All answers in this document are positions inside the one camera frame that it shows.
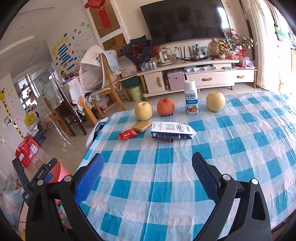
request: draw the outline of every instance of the blue checkered tablecloth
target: blue checkered tablecloth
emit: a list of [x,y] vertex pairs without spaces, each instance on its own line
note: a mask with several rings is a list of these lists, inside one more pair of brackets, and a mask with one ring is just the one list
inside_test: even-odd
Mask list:
[[[87,151],[80,166],[96,153],[104,156],[100,177],[80,204],[93,227],[107,241],[192,240],[214,208],[191,164],[199,151],[207,163],[235,180],[257,178],[271,219],[280,224],[296,208],[296,102],[271,92],[225,96],[219,113],[199,100],[200,114],[187,116],[185,102],[172,116],[161,117],[154,106],[152,121],[189,124],[193,140],[154,141],[150,129],[118,140],[117,133],[138,120],[134,110],[115,113]],[[235,217],[235,201],[221,237]]]

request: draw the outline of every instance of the trash can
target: trash can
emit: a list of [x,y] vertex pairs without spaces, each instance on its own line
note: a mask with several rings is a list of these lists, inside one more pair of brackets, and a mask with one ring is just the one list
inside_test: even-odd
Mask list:
[[[49,183],[56,183],[56,182],[60,182],[61,180],[63,180],[63,178],[65,176],[71,175],[67,169],[65,169],[62,164],[57,161],[57,164],[53,167],[53,169],[50,171],[50,173],[52,173],[53,177],[52,179],[49,181]],[[61,200],[55,199],[56,204],[59,205],[61,204]]]
[[129,87],[128,93],[134,102],[140,102],[143,99],[143,92],[140,85]]

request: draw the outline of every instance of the drawer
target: drawer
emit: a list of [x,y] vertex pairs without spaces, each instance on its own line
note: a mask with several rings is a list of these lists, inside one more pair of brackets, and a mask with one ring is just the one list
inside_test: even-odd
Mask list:
[[225,71],[226,83],[241,83],[241,82],[254,82],[254,70],[229,70]]
[[144,75],[144,78],[149,94],[165,91],[165,84],[163,81],[162,72],[146,74]]
[[186,77],[188,80],[194,80],[196,87],[226,83],[225,71],[188,74]]

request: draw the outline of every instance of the white bottle cap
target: white bottle cap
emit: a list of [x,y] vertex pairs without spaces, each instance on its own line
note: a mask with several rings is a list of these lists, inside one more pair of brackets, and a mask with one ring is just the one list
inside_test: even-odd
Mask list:
[[185,90],[194,88],[196,89],[194,80],[185,80]]

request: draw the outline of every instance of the pink bucket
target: pink bucket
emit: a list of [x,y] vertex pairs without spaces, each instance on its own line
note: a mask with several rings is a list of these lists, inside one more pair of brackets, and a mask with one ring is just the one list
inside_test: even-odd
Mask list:
[[[56,183],[63,180],[65,176],[71,175],[63,166],[62,164],[57,161],[57,164],[54,166],[54,168],[50,171],[53,174],[52,179],[49,181],[49,183]],[[61,200],[56,199],[56,204],[61,204]]]

